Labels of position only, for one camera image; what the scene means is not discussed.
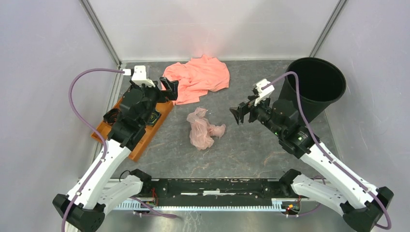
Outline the black trash bin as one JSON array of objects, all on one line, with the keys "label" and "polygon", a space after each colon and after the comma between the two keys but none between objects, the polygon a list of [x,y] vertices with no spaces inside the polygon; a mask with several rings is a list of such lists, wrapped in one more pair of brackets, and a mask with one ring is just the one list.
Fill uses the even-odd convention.
[{"label": "black trash bin", "polygon": [[343,73],[326,60],[300,58],[291,62],[286,71],[298,75],[301,106],[309,123],[346,91]]}]

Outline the pink plastic trash bag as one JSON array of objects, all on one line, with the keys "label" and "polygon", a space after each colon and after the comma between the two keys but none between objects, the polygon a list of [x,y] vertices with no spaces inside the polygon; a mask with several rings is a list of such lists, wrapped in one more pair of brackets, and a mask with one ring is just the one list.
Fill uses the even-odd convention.
[{"label": "pink plastic trash bag", "polygon": [[197,107],[194,112],[188,114],[187,121],[190,123],[189,134],[191,144],[198,150],[206,150],[214,144],[213,137],[221,138],[226,131],[226,125],[210,124],[205,117],[207,110]]}]

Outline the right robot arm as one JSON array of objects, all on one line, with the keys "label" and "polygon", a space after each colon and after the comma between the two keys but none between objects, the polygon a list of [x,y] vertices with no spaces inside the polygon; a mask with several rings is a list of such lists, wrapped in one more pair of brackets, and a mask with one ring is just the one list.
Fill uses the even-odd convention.
[{"label": "right robot arm", "polygon": [[259,121],[278,137],[281,147],[318,171],[331,185],[315,182],[300,171],[290,169],[280,178],[279,191],[285,197],[308,197],[342,216],[357,232],[369,232],[380,220],[393,199],[387,187],[376,187],[343,164],[307,126],[299,124],[300,112],[291,101],[242,102],[229,110],[237,124]]}]

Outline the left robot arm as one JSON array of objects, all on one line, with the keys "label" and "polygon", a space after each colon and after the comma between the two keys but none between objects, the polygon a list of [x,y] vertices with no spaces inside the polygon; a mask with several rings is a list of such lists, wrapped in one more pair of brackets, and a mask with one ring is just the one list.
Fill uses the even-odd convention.
[{"label": "left robot arm", "polygon": [[150,177],[140,170],[132,171],[109,189],[105,186],[117,167],[152,131],[157,105],[178,98],[177,80],[161,77],[160,83],[162,87],[147,78],[133,78],[118,107],[104,115],[103,121],[110,126],[110,131],[107,136],[96,132],[103,146],[100,154],[68,193],[58,194],[52,201],[62,218],[63,232],[68,229],[94,232],[123,201],[136,194],[146,197],[151,193]]}]

